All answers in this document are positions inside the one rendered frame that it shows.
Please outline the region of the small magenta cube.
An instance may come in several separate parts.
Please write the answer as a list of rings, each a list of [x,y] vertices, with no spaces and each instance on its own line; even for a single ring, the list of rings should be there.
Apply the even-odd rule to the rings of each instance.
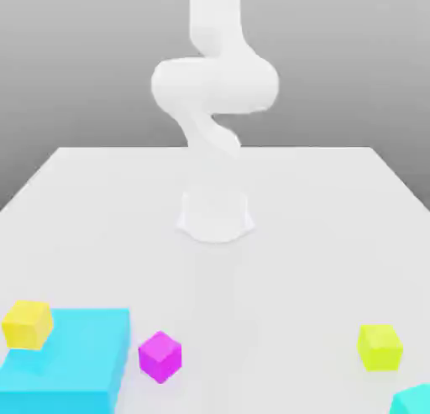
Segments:
[[[157,383],[165,383],[182,366],[182,346],[159,331],[138,348],[139,367]]]

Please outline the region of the small lime cube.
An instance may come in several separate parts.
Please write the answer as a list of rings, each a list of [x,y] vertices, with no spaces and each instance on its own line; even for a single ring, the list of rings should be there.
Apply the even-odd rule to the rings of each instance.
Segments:
[[[394,371],[399,368],[403,344],[390,324],[362,324],[357,350],[367,371]]]

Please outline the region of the small yellow cube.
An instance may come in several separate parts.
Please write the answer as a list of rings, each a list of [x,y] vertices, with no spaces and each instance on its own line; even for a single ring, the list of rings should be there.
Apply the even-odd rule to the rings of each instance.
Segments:
[[[53,326],[50,306],[42,301],[16,301],[2,320],[10,349],[41,350]]]

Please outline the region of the small turquoise cube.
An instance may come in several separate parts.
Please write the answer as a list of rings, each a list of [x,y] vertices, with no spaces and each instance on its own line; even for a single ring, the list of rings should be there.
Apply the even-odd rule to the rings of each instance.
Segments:
[[[430,383],[395,393],[389,414],[430,414]]]

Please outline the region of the large cyan box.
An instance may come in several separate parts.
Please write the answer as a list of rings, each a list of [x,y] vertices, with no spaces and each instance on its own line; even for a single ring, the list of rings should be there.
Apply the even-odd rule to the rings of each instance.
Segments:
[[[0,365],[0,414],[115,414],[129,310],[57,308],[52,315],[42,349],[11,349]]]

